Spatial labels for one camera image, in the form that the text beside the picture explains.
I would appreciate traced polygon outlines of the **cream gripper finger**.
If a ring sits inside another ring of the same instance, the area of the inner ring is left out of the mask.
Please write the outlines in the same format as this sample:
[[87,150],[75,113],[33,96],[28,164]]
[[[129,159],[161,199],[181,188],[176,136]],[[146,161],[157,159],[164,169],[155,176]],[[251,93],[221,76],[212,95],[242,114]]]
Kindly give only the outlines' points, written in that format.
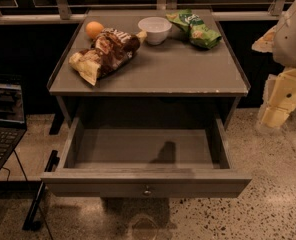
[[285,110],[273,107],[261,107],[259,110],[259,121],[270,128],[279,128],[288,119],[289,113]]

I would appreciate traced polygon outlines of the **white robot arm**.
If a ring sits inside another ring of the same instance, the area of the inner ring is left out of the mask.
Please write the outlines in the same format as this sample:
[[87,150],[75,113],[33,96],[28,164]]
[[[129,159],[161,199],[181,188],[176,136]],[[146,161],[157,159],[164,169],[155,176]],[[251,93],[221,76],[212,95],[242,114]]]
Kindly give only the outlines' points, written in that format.
[[258,114],[261,125],[279,128],[296,109],[296,0],[278,23],[252,44],[252,49],[271,53],[273,60],[284,67],[266,80]]

